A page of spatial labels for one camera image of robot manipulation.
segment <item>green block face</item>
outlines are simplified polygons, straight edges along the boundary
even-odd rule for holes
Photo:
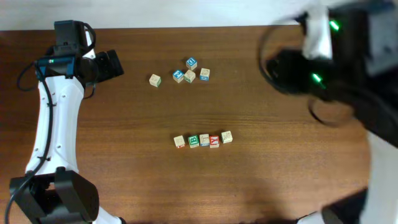
[[[199,144],[198,136],[191,136],[188,138],[189,145]]]
[[[189,78],[187,78],[187,77],[184,77],[184,79],[185,79],[185,81],[187,81],[187,82],[191,83],[191,80],[190,80]]]

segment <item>wooden table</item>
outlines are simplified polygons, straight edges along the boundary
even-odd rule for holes
[[[238,223],[295,218],[366,185],[366,132],[316,123],[307,97],[276,92],[261,77],[257,40],[266,27],[96,30],[96,51],[115,49],[125,74],[81,104],[76,156],[100,203],[129,223]],[[300,46],[287,26],[267,46]],[[0,213],[11,177],[33,150],[38,91],[16,88],[19,72],[55,42],[54,31],[0,32]],[[176,83],[187,57],[197,79]],[[210,81],[198,79],[200,68]],[[151,74],[162,77],[159,88]],[[35,82],[30,71],[24,85]],[[220,148],[176,149],[173,137],[232,131]],[[16,204],[12,223],[27,223]]]

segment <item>blue block face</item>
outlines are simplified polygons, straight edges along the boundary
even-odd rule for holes
[[[200,76],[200,80],[208,81],[209,77]]]
[[[190,58],[190,59],[187,60],[187,63],[188,63],[190,66],[196,64],[196,62],[197,62],[197,61],[196,61],[194,58]]]
[[[177,70],[173,73],[173,76],[175,78],[181,78],[184,75],[184,73],[182,73],[180,70]]]

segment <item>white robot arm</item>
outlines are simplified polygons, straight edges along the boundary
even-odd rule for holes
[[[88,24],[60,21],[55,31],[53,53],[34,63],[40,80],[36,140],[26,176],[11,180],[5,223],[13,200],[32,223],[126,223],[99,206],[96,187],[78,174],[75,149],[85,87],[122,75],[123,69],[114,50],[94,53],[95,33]]]

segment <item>white wall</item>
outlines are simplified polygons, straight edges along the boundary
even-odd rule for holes
[[[0,0],[0,30],[53,29],[79,20],[93,28],[269,25],[316,0]],[[320,0],[335,5],[347,0]]]

